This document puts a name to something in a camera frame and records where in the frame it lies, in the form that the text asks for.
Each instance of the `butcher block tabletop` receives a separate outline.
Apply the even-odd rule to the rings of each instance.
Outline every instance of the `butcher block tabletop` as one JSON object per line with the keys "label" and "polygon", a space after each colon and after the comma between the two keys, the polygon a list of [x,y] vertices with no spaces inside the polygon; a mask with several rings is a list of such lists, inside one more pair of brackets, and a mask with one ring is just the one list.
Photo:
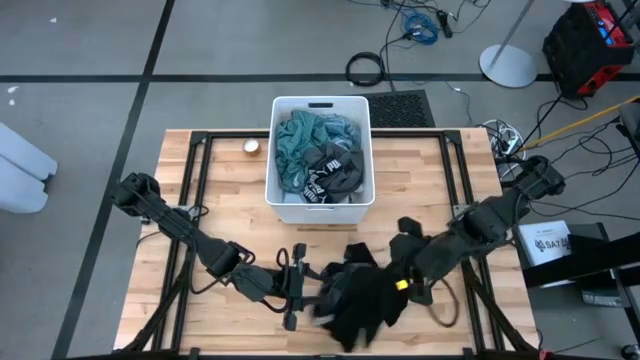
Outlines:
{"label": "butcher block tabletop", "polygon": [[[186,164],[191,130],[167,130],[155,178],[169,205],[177,205]],[[500,195],[501,188],[484,129],[460,129],[474,197]],[[262,152],[248,156],[242,151],[245,139],[214,139],[206,179],[204,205],[210,213],[200,220],[200,229],[212,237],[235,241],[256,255],[256,265],[277,269],[276,253],[294,244],[307,244],[304,259],[320,272],[332,261],[340,261],[348,244],[365,242],[379,264],[389,262],[389,240],[397,234],[397,219],[410,216],[422,223],[427,235],[446,230],[451,205],[445,183],[440,147],[436,138],[374,138],[376,200],[358,225],[287,225],[265,202],[267,139],[259,139]],[[188,204],[193,204],[199,179],[203,146],[198,147]],[[462,185],[453,146],[449,147],[460,203]],[[143,226],[141,237],[157,231],[155,224]],[[158,234],[146,238],[137,248],[122,317],[114,344],[121,348],[133,340],[145,325],[160,299],[170,241]],[[183,258],[181,249],[179,259]],[[516,249],[505,246],[487,257],[496,302],[511,323],[534,346],[538,343],[527,289]],[[193,282],[196,289],[211,282],[196,261]],[[438,325],[421,305],[409,303],[391,328],[383,325],[369,348],[357,346],[355,353],[375,355],[460,355],[463,347],[474,348],[465,288],[459,266],[446,280],[460,302],[455,326]],[[319,282],[307,279],[305,295],[315,295]],[[454,315],[454,300],[438,283],[434,287],[433,310],[443,321]],[[279,299],[270,299],[276,306]],[[485,343],[493,341],[488,315],[478,299]],[[328,354],[341,353],[340,345],[327,332],[311,324],[309,310],[298,314],[295,332],[282,328],[282,315],[260,303],[252,303],[234,287],[214,286],[201,295],[189,294],[181,353],[198,347],[201,354]],[[169,347],[174,308],[167,317],[163,339]]]}

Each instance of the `black equipment box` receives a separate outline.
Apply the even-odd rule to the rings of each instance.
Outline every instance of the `black equipment box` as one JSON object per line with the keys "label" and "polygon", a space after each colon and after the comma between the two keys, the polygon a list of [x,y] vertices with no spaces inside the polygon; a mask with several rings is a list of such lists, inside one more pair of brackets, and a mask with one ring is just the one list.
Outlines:
{"label": "black equipment box", "polygon": [[542,51],[567,98],[593,96],[633,59],[632,39],[609,4],[571,4],[545,38]]}

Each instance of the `teal cloth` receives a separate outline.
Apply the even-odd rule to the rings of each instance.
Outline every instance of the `teal cloth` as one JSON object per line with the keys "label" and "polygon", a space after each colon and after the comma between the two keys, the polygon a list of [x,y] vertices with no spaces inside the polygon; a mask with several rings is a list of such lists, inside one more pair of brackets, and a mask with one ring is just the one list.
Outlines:
{"label": "teal cloth", "polygon": [[276,167],[280,187],[288,192],[300,192],[309,177],[309,165],[304,152],[329,141],[322,119],[306,111],[293,110],[291,120],[281,122],[276,135]]}

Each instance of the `black floor stripe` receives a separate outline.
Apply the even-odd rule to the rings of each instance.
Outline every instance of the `black floor stripe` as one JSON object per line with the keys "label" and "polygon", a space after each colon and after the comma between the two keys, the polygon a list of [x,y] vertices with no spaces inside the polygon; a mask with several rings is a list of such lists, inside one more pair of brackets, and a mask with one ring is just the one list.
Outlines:
{"label": "black floor stripe", "polygon": [[[377,74],[354,75],[357,80],[375,78]],[[394,81],[465,81],[489,82],[482,74],[400,73]],[[0,75],[0,83],[282,83],[342,82],[344,74],[156,74],[156,75]],[[551,74],[538,74],[537,82],[553,81]],[[640,73],[621,73],[611,81],[640,81]]]}
{"label": "black floor stripe", "polygon": [[[153,73],[153,69],[158,59],[158,54],[160,53],[160,47],[162,46],[162,39],[164,38],[169,18],[171,16],[171,11],[173,10],[174,2],[175,0],[166,0],[165,2],[162,16],[160,17],[160,22],[144,67],[143,74],[145,76]],[[69,353],[73,334],[78,324],[78,319],[80,318],[84,300],[87,295],[87,291],[89,290],[89,283],[100,252],[104,232],[107,228],[107,223],[109,222],[109,217],[111,215],[112,205],[109,200],[109,196],[116,181],[122,176],[124,165],[129,154],[129,149],[131,148],[131,142],[133,141],[133,134],[138,125],[138,120],[140,119],[140,113],[142,112],[142,107],[148,90],[149,83],[144,82],[138,85],[138,90],[136,91],[135,98],[133,99],[133,104],[129,111],[129,117],[127,118],[127,123],[124,127],[120,144],[118,145],[116,157],[113,160],[113,166],[111,168],[111,173],[109,174],[107,187],[102,195],[102,201],[98,208],[96,222],[93,225],[93,230],[91,231],[89,244],[87,245],[84,258],[82,259],[82,265],[80,265],[80,272],[78,273],[73,292],[71,293],[71,300],[67,306],[67,311],[65,313],[64,320],[62,321],[62,326],[60,327],[60,332],[58,333],[58,338],[51,355],[53,359],[66,358]]]}

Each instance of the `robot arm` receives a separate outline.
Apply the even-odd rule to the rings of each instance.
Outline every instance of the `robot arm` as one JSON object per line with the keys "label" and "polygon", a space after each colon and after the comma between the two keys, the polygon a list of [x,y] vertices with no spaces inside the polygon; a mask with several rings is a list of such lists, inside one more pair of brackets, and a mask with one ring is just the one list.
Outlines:
{"label": "robot arm", "polygon": [[[296,329],[294,311],[302,310],[313,300],[302,297],[304,277],[314,276],[308,264],[302,262],[306,254],[305,244],[294,246],[291,264],[286,250],[281,250],[287,259],[283,261],[285,265],[280,270],[252,265],[255,255],[251,251],[238,243],[206,235],[193,226],[186,211],[167,206],[160,196],[158,182],[147,174],[132,173],[127,176],[112,193],[111,201],[130,216],[145,216],[156,222],[167,237],[191,247],[216,281],[224,286],[233,284],[249,300],[261,302],[272,311],[284,313],[284,328],[290,331]],[[276,309],[266,302],[266,296],[287,301],[283,308]]]}
{"label": "robot arm", "polygon": [[[433,238],[422,236],[419,223],[401,219],[401,234],[390,242],[392,262],[405,263],[414,280],[428,285],[442,279],[463,258],[486,255],[507,244],[507,231],[528,213],[531,200],[561,194],[565,187],[562,175],[542,156],[520,166],[522,172],[504,195],[470,205],[449,222],[447,231]],[[430,304],[430,296],[412,294],[410,299]]]}

